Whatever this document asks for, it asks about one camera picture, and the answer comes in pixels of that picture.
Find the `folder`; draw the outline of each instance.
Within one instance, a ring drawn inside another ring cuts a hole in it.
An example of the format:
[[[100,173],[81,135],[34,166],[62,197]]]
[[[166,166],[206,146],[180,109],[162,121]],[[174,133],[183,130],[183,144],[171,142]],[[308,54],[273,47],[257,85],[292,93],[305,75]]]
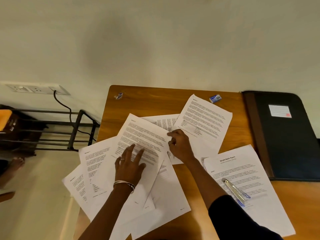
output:
[[[242,94],[269,179],[320,181],[320,146],[301,99],[282,92]]]

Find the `tiled floor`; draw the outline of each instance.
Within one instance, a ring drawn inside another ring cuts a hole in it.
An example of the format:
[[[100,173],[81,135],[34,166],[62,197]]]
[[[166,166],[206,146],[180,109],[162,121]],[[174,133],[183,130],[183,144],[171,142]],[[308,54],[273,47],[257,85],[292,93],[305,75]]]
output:
[[[77,139],[88,137],[80,134]],[[16,194],[11,200],[0,203],[1,239],[70,240],[79,206],[61,180],[79,165],[78,154],[66,151],[36,153],[37,156],[26,159],[25,166],[6,186]]]

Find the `brown wooden tabletop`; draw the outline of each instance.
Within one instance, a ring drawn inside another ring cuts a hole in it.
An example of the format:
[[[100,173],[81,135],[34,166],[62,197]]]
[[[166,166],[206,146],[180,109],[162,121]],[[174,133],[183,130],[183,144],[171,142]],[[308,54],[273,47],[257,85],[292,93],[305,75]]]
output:
[[[119,92],[123,96],[116,100],[114,96]],[[138,117],[179,114],[192,94],[204,100],[220,94],[222,100],[215,105],[233,113],[219,153],[248,144],[255,147],[241,93],[118,85],[109,89],[97,141],[116,136],[129,113]],[[183,164],[173,167],[191,211],[140,239],[219,239],[189,170]],[[296,230],[296,235],[286,239],[320,239],[320,183],[273,181],[272,185]],[[88,224],[89,220],[81,210],[74,239],[79,238]]]

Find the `wall switch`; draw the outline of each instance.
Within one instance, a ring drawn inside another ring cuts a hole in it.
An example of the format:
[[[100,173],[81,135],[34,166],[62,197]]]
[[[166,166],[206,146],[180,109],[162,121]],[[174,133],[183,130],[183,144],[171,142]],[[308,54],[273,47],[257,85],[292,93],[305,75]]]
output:
[[[70,95],[62,86],[56,83],[31,83],[31,82],[10,82],[3,81],[3,85],[11,88],[13,92],[27,92],[39,94],[54,94],[56,90],[57,95]]]

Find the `white label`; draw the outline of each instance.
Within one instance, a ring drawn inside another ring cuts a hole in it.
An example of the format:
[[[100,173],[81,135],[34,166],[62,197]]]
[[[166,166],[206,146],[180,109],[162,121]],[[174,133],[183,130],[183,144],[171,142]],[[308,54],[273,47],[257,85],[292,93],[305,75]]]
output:
[[[289,106],[270,105],[269,104],[269,109],[270,109],[271,116],[292,118],[290,110],[289,110]]]

